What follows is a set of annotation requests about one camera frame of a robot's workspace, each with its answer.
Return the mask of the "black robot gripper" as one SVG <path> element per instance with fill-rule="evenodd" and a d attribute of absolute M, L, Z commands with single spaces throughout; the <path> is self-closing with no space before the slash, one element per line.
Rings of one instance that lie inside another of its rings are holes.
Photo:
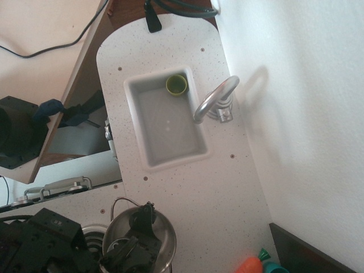
<path fill-rule="evenodd" d="M 107 272 L 153 272 L 162 245 L 152 229 L 155 220 L 154 204 L 147 202 L 130 216 L 136 232 L 119 238 L 106 233 L 100 266 Z"/>

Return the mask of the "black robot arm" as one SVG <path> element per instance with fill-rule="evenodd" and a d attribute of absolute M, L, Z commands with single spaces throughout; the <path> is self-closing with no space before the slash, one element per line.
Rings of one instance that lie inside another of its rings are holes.
<path fill-rule="evenodd" d="M 54 211 L 3 217 L 1 272 L 153 272 L 162 246 L 154 221 L 148 202 L 132 214 L 121 242 L 96 259 L 81 225 Z"/>

